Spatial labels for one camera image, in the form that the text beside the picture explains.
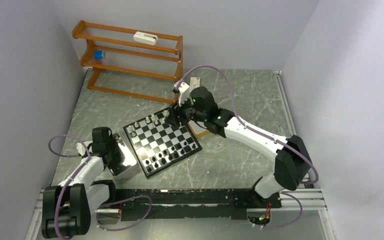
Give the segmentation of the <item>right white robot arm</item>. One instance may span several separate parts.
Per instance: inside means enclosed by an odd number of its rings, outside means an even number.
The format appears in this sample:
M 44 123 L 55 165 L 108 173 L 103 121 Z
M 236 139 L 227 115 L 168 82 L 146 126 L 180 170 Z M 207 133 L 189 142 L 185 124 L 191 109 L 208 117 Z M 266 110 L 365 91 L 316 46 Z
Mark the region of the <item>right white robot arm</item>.
M 273 161 L 271 173 L 252 187 L 249 199 L 255 207 L 262 207 L 281 190 L 295 191 L 303 184 L 312 161 L 301 137 L 280 136 L 254 126 L 233 111 L 219 107 L 206 87 L 192 91 L 179 88 L 174 92 L 178 100 L 163 111 L 166 123 L 178 129 L 190 121 L 201 122 L 210 133 L 245 144 Z

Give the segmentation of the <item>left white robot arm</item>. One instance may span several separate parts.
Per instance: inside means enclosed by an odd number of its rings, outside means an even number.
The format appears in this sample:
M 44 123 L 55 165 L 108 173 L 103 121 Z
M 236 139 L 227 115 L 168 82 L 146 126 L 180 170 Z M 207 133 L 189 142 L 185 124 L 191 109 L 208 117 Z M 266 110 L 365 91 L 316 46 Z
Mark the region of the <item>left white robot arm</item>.
M 112 180 L 97 180 L 108 164 L 121 160 L 119 135 L 109 127 L 92 130 L 92 142 L 85 147 L 79 166 L 58 185 L 43 192 L 41 233 L 45 239 L 69 240 L 85 235 L 95 211 L 114 207 L 119 200 Z

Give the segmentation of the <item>silver tin with white pieces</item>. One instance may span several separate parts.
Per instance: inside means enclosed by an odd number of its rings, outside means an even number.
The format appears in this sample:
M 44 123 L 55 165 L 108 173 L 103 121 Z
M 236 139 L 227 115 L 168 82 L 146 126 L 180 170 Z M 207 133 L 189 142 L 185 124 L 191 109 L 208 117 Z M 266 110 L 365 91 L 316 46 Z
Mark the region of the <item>silver tin with white pieces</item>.
M 119 167 L 107 167 L 114 180 L 131 179 L 139 169 L 139 164 L 131 150 L 127 147 L 118 133 L 111 136 L 111 143 L 117 142 L 122 151 L 122 163 Z

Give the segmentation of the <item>black white chess board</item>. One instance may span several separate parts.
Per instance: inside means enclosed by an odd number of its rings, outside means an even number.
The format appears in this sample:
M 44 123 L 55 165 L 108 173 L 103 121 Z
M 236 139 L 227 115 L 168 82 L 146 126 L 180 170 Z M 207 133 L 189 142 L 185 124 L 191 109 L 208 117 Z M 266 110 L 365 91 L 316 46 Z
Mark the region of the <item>black white chess board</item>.
M 150 123 L 147 123 L 144 117 L 123 127 L 134 155 L 148 179 L 202 150 L 188 126 L 175 129 L 166 122 L 164 110 L 168 108 L 154 113 L 155 121 L 159 121 L 158 125 L 155 125 L 151 115 L 148 115 Z M 138 122 L 139 128 L 135 128 L 135 122 Z M 133 131 L 129 130 L 130 125 L 133 126 Z

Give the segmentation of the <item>small white red box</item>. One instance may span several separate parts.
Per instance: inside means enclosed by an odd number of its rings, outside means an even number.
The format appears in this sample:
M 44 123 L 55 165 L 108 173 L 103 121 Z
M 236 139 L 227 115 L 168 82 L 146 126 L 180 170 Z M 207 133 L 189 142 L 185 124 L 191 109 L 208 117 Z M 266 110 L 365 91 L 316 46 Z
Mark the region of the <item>small white red box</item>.
M 190 78 L 190 87 L 197 88 L 201 85 L 201 79 L 199 77 L 191 77 Z

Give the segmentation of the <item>wooden three-tier rack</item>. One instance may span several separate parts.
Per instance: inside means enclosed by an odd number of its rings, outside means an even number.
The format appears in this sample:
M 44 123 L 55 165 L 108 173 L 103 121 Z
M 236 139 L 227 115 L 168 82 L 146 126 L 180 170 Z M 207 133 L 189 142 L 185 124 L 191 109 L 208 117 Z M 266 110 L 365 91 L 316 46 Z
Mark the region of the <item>wooden three-tier rack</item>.
M 158 36 L 156 45 L 134 41 L 136 32 Z M 86 49 L 80 58 L 80 64 L 92 68 L 92 74 L 86 87 L 106 93 L 124 95 L 151 101 L 172 104 L 178 99 L 162 98 L 150 94 L 127 92 L 96 85 L 102 71 L 115 71 L 132 75 L 146 76 L 176 83 L 183 76 L 184 38 L 151 31 L 117 27 L 80 20 L 73 28 L 74 39 L 86 41 Z M 97 60 L 96 50 L 105 51 L 105 59 Z

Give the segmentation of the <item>white device on rack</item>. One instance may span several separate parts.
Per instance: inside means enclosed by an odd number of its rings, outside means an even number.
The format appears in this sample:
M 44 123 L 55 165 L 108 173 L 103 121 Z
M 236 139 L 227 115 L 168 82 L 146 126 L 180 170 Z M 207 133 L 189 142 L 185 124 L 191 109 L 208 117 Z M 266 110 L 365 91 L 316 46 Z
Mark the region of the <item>white device on rack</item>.
M 137 31 L 133 35 L 133 40 L 138 43 L 155 46 L 158 42 L 158 36 L 146 32 Z

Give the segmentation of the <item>blue cap on rack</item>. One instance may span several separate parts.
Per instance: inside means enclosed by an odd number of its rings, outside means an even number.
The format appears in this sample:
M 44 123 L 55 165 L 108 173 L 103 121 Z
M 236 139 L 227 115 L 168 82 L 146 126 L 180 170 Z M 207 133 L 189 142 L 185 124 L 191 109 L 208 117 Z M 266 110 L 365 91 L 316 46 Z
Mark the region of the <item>blue cap on rack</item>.
M 93 53 L 93 57 L 96 60 L 103 60 L 106 57 L 106 52 L 104 50 L 95 50 Z

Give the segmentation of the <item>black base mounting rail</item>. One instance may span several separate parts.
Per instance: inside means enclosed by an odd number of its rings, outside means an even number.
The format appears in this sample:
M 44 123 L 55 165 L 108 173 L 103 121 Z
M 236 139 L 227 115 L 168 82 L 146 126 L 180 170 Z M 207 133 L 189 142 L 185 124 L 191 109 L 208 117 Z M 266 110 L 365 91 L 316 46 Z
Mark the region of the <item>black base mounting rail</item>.
M 251 209 L 279 209 L 279 193 L 269 198 L 249 188 L 117 189 L 111 180 L 94 185 L 109 186 L 109 199 L 100 214 L 120 214 L 120 221 L 145 219 L 231 218 L 247 220 Z

